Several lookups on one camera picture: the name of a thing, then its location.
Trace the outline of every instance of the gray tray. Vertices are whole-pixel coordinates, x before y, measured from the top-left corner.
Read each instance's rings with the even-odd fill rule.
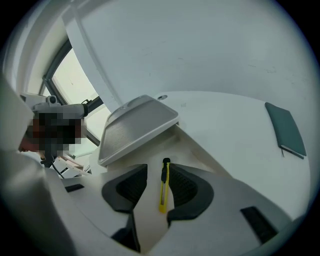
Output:
[[[107,119],[98,164],[107,166],[178,122],[178,113],[143,95],[115,110]]]

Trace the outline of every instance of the window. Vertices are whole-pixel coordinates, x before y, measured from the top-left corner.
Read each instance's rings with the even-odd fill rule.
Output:
[[[84,119],[86,138],[71,146],[75,157],[92,153],[100,144],[105,123],[110,114],[83,71],[68,40],[59,50],[46,75],[40,94],[55,95],[61,105],[87,103],[89,114]]]

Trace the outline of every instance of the yellow utility knife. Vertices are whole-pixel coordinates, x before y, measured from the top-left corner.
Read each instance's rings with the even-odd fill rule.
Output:
[[[162,173],[161,173],[161,193],[159,211],[163,214],[167,212],[167,200],[168,200],[168,189],[169,189],[169,165],[170,158],[163,159],[162,162]]]

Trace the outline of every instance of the dark green book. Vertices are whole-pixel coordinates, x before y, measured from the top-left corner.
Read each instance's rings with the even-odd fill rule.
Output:
[[[271,118],[278,146],[303,159],[307,155],[305,145],[290,111],[268,102],[265,107]]]

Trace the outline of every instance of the black slot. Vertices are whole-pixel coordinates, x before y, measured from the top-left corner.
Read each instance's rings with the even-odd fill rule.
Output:
[[[69,193],[69,192],[72,192],[72,191],[76,191],[76,190],[82,189],[82,188],[84,188],[84,186],[81,185],[81,184],[74,184],[74,185],[71,185],[71,186],[66,186],[64,188]]]
[[[262,244],[278,233],[256,207],[251,206],[240,211]]]

